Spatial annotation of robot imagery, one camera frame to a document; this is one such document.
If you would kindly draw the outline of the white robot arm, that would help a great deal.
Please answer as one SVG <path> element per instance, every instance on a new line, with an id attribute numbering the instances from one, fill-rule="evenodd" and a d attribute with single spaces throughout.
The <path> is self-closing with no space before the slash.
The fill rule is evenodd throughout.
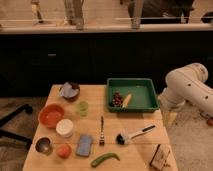
<path id="1" fill-rule="evenodd" d="M 166 110 L 182 107 L 188 100 L 203 112 L 213 116 L 213 88 L 207 86 L 208 70 L 200 63 L 192 63 L 170 71 L 167 87 L 159 100 Z"/>

